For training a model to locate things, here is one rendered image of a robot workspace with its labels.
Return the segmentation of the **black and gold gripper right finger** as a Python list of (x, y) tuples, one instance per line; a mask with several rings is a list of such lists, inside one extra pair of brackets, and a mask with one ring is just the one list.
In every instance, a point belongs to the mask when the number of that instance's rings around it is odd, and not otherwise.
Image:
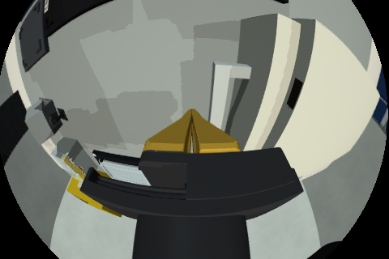
[(241, 151), (238, 141), (217, 128), (192, 108), (193, 153)]

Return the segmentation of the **yellow bin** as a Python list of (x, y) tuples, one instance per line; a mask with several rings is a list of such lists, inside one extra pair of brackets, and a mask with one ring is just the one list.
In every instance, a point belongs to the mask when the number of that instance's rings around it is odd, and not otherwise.
[[(105, 172), (100, 172), (100, 171), (97, 171), (101, 176), (105, 176), (105, 177), (108, 177), (108, 178), (111, 178), (107, 173)], [(86, 202), (88, 205), (90, 206), (93, 206), (93, 207), (96, 207), (97, 209), (99, 210), (103, 210), (104, 212), (107, 212), (109, 214), (113, 214), (113, 215), (116, 215), (118, 217), (122, 217), (121, 214), (105, 207), (105, 206), (102, 206), (99, 202), (96, 202), (94, 201), (93, 199), (91, 199), (89, 196), (86, 196), (84, 193), (82, 193), (80, 191), (80, 188), (81, 188), (81, 185), (82, 185), (83, 182), (81, 181), (78, 181), (76, 179), (74, 179), (72, 177), (71, 179), (71, 182), (67, 188), (67, 191), (71, 194), (74, 194), (74, 196), (76, 196), (78, 199), (80, 199), (81, 201), (83, 202)], [(99, 207), (99, 208), (98, 208)]]

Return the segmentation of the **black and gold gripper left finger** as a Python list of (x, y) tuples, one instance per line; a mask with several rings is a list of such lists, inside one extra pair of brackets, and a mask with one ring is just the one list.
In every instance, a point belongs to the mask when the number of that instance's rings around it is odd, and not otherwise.
[(143, 151), (183, 151), (183, 153), (190, 153), (191, 139), (192, 109), (189, 109), (182, 118), (149, 138), (145, 142)]

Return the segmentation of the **grey flat bench mat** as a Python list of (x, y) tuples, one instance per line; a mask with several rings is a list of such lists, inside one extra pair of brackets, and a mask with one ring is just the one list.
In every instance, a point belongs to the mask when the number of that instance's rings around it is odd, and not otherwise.
[(19, 29), (36, 2), (15, 29), (25, 91), (31, 105), (64, 109), (68, 121), (50, 139), (77, 139), (100, 172), (93, 150), (140, 158), (189, 108), (208, 121), (212, 64), (237, 63), (241, 19), (316, 19), (366, 72), (370, 61), (372, 36), (352, 0), (113, 0), (49, 36), (49, 52), (25, 72)]

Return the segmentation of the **large cream rectangular box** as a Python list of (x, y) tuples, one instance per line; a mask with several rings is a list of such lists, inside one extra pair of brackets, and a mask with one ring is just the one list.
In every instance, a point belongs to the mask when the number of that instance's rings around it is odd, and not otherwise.
[(237, 63), (213, 62), (208, 121), (219, 129), (229, 78), (225, 133), (241, 151), (282, 148), (298, 177), (349, 152), (380, 98), (335, 34), (278, 13), (241, 19)]

